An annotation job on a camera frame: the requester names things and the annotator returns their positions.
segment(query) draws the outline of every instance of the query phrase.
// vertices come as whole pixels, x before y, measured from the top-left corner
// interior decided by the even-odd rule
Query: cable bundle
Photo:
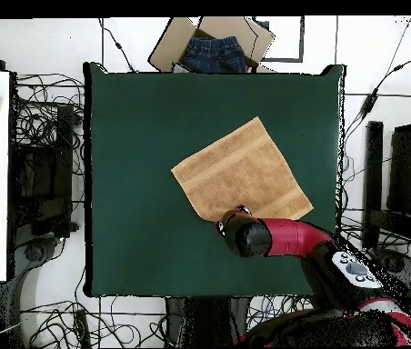
[[[279,315],[311,308],[310,295],[264,295],[262,296],[260,309],[253,307],[251,304],[247,309],[247,330]]]
[[[366,100],[364,101],[359,113],[356,115],[355,119],[353,120],[353,122],[351,123],[351,125],[349,125],[349,127],[344,130],[344,128],[342,129],[342,133],[341,133],[341,154],[340,154],[340,160],[342,161],[342,167],[341,167],[341,173],[338,173],[338,178],[341,179],[340,181],[340,191],[339,193],[341,194],[341,207],[338,207],[338,210],[340,210],[340,215],[339,215],[339,223],[340,223],[340,231],[343,234],[343,236],[349,241],[349,240],[357,240],[360,241],[361,237],[360,237],[360,232],[363,230],[363,224],[359,221],[357,221],[354,218],[351,218],[349,216],[345,215],[345,212],[363,212],[364,209],[362,208],[348,208],[348,201],[349,201],[349,197],[346,191],[346,184],[353,182],[356,179],[356,176],[363,173],[366,169],[368,169],[369,167],[378,165],[378,164],[373,164],[373,165],[366,165],[365,168],[363,168],[360,171],[355,171],[354,169],[354,159],[352,157],[350,157],[347,152],[346,152],[346,144],[349,140],[349,138],[351,137],[351,135],[353,134],[353,132],[362,124],[362,122],[364,121],[364,119],[366,118],[366,116],[372,111],[372,108],[374,107],[374,104],[376,103],[376,99],[377,99],[377,92],[378,89],[380,87],[380,85],[382,83],[385,82],[385,80],[394,72],[399,71],[400,69],[402,69],[405,65],[409,65],[411,63],[411,60],[401,64],[401,65],[397,65],[396,67],[394,67],[392,70],[390,70],[390,68],[392,67],[392,64],[395,60],[396,57],[396,53],[398,51],[399,46],[401,45],[401,42],[403,41],[403,37],[405,35],[406,29],[409,27],[409,24],[411,22],[411,17],[408,20],[407,24],[406,24],[406,28],[405,31],[403,32],[401,39],[399,40],[399,43],[396,47],[395,53],[392,57],[392,60],[390,62],[390,65],[388,67],[388,69],[386,70],[386,74],[385,76],[382,78],[382,80],[378,83],[377,87],[374,88],[374,91],[369,94],[366,98]],[[384,162],[389,162],[391,161],[391,157],[384,159],[381,161],[381,164]],[[350,173],[350,176],[345,177],[344,173],[348,172],[349,170],[352,170],[352,173]],[[410,247],[411,247],[411,240],[399,235],[399,234],[393,234],[390,232],[385,232],[383,230],[380,230],[379,233],[383,236],[383,239],[380,241],[380,245],[378,246],[379,249],[385,249],[385,248],[397,248],[398,246],[404,246],[406,248],[406,250],[403,253],[408,254],[409,256],[411,256],[409,254],[409,252],[411,251]],[[367,254],[369,254],[371,256],[371,251],[365,251]]]

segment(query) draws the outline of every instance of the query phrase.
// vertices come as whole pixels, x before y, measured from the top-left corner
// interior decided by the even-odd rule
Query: tan towel
[[[243,204],[259,218],[299,219],[313,207],[258,117],[172,169],[199,216]]]

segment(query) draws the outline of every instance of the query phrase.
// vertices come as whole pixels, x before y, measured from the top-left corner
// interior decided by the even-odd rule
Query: tangled wires
[[[45,84],[44,79],[58,77],[50,84]],[[16,145],[34,146],[51,148],[58,152],[59,146],[71,148],[73,156],[73,174],[83,178],[85,174],[82,169],[84,162],[83,150],[84,141],[82,134],[82,123],[84,113],[84,85],[82,82],[61,74],[46,75],[19,75],[17,79],[17,88],[20,97],[17,102],[17,119],[16,119]],[[71,97],[62,95],[54,96],[55,90],[69,90],[68,95],[74,93]],[[57,120],[57,108],[70,106],[73,113],[69,116],[70,123],[73,127],[71,130],[71,143],[65,138],[64,133],[60,133],[57,141],[57,134],[61,129]],[[35,173],[31,160],[25,160],[25,170],[27,181],[25,186],[29,194],[34,193]],[[84,197],[84,193],[76,204],[73,211],[79,206]]]
[[[158,314],[160,319],[157,323],[150,323],[149,329],[151,334],[142,337],[139,329],[132,324],[117,324],[114,318],[113,305],[118,296],[116,296],[110,305],[111,321],[106,321],[99,313],[89,312],[79,301],[76,295],[77,289],[83,281],[85,269],[81,274],[81,278],[75,288],[74,301],[62,301],[59,303],[40,305],[32,309],[22,311],[24,313],[39,312],[43,308],[49,306],[63,306],[63,309],[54,308],[48,313],[46,319],[38,326],[37,330],[31,335],[28,340],[30,348],[54,348],[54,349],[82,349],[88,347],[100,347],[100,344],[105,339],[112,337],[116,344],[121,348],[140,348],[150,338],[157,338],[164,344],[174,346],[175,343],[170,341],[166,336],[164,327],[165,321],[174,314]],[[81,318],[77,313],[83,313],[88,321],[86,325],[81,322]],[[98,324],[94,330],[89,330],[91,321]],[[45,343],[38,342],[39,337],[45,339]],[[85,346],[85,338],[89,337],[88,346]]]
[[[247,309],[247,330],[279,315],[311,308],[310,295],[264,295],[254,297]]]

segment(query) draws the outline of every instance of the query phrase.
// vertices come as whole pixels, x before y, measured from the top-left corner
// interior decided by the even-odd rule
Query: floor tile
[[[337,61],[347,66],[346,92],[370,93],[386,75],[410,16],[339,16]],[[391,65],[411,59],[411,24]],[[411,64],[391,74],[379,93],[411,95]]]
[[[318,75],[335,62],[335,42],[336,16],[306,16],[303,63],[261,64],[280,73]]]
[[[257,16],[257,21],[269,23],[275,39],[266,52],[266,57],[299,57],[301,16]]]
[[[165,312],[164,297],[103,297],[103,312],[160,314]]]
[[[65,74],[83,81],[83,62],[102,59],[97,19],[0,19],[0,59],[19,74]]]
[[[168,17],[111,17],[104,26],[122,45],[131,66],[140,72],[157,72],[147,59],[155,48],[168,23]],[[129,72],[122,52],[116,48],[112,37],[104,32],[104,67],[111,73]]]

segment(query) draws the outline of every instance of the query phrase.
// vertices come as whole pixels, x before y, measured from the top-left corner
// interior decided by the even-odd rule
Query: black cable
[[[386,76],[386,74],[388,74],[388,72],[390,71],[391,66],[393,65],[393,62],[395,61],[396,53],[398,52],[398,49],[399,49],[399,46],[401,45],[401,42],[403,42],[403,37],[405,37],[406,29],[409,27],[410,23],[411,23],[411,17],[409,18],[409,20],[406,23],[405,30],[403,31],[403,34],[401,35],[401,38],[399,39],[398,45],[396,46],[395,53],[393,54],[393,57],[391,58],[390,65],[388,66],[388,69],[386,70],[385,76]]]
[[[129,63],[128,58],[126,57],[126,54],[125,54],[125,51],[123,50],[122,45],[120,45],[120,43],[118,43],[118,42],[116,41],[116,39],[115,39],[115,37],[114,37],[114,34],[112,34],[112,31],[110,31],[108,28],[106,28],[106,27],[102,24],[102,20],[101,20],[100,18],[98,18],[97,20],[99,21],[100,27],[101,27],[104,31],[107,31],[107,32],[110,34],[110,37],[112,37],[112,40],[113,40],[114,43],[115,43],[115,47],[118,48],[118,49],[122,52],[122,54],[123,54],[123,56],[124,56],[124,58],[125,58],[125,60],[126,60],[126,63],[128,64],[128,67],[129,67],[130,71],[131,71],[131,72],[134,72],[135,69],[134,69],[134,68],[131,66],[131,64]]]
[[[403,35],[401,36],[401,39],[400,39],[400,41],[399,41],[399,43],[398,43],[398,46],[396,47],[395,53],[394,53],[393,58],[392,58],[392,61],[391,61],[391,63],[390,63],[390,67],[391,67],[391,65],[393,64],[393,61],[395,60],[396,52],[398,51],[398,48],[399,48],[399,46],[401,45],[401,42],[403,41],[403,37],[404,37],[404,35],[405,35],[406,29],[407,29],[408,26],[409,26],[410,21],[411,21],[411,18],[410,18],[409,21],[407,22],[405,31],[404,31]],[[344,145],[343,145],[343,157],[344,157],[344,158],[347,158],[347,163],[346,163],[346,167],[344,167],[343,171],[346,171],[346,170],[349,168],[350,163],[354,161],[353,158],[351,158],[351,157],[349,157],[349,156],[347,155],[347,152],[346,152],[346,144],[347,144],[347,141],[348,141],[349,137],[352,135],[352,133],[362,124],[362,122],[364,121],[364,119],[366,118],[366,116],[372,111],[372,108],[374,107],[374,104],[376,103],[378,89],[380,88],[380,86],[382,85],[382,83],[384,83],[385,80],[386,80],[391,74],[393,74],[393,73],[396,72],[396,71],[399,71],[400,69],[402,69],[403,67],[405,67],[406,65],[408,65],[408,64],[410,64],[410,63],[411,63],[411,60],[408,60],[407,62],[405,62],[405,63],[403,63],[403,64],[401,64],[401,65],[397,65],[393,70],[389,70],[389,68],[390,68],[390,67],[389,67],[389,68],[388,68],[388,71],[386,72],[386,75],[382,78],[382,80],[381,80],[381,81],[378,83],[378,85],[374,88],[373,92],[366,97],[366,100],[364,101],[364,103],[363,103],[363,105],[362,105],[359,113],[356,115],[353,123],[352,123],[352,124],[348,127],[348,129],[346,130],[347,137],[346,137],[346,139],[345,139],[345,141],[344,141]],[[353,130],[350,131],[351,126],[352,126],[352,125],[354,124],[354,122],[356,122],[357,120],[358,120],[357,126],[356,126]],[[354,172],[354,167],[353,167],[353,174],[350,175],[346,180],[343,181],[343,188],[344,188],[344,186],[345,186],[345,184],[346,184],[346,181],[347,181],[347,182],[352,182],[352,181],[354,180],[354,178],[356,177],[356,175],[358,175],[359,173],[362,173],[362,172],[365,171],[366,169],[367,169],[367,167],[366,167],[365,169],[363,169],[363,170],[355,173],[355,172]],[[343,212],[344,212],[344,210],[346,210],[347,204],[345,204],[345,205],[342,204],[342,207],[343,207],[343,206],[345,207],[345,208],[343,209]]]
[[[62,250],[60,250],[60,254],[57,255],[56,257],[51,258],[50,261],[56,260],[60,255],[62,255],[62,253],[64,252],[64,249],[65,249],[65,243],[66,243],[66,238],[64,238],[64,241],[62,242]]]

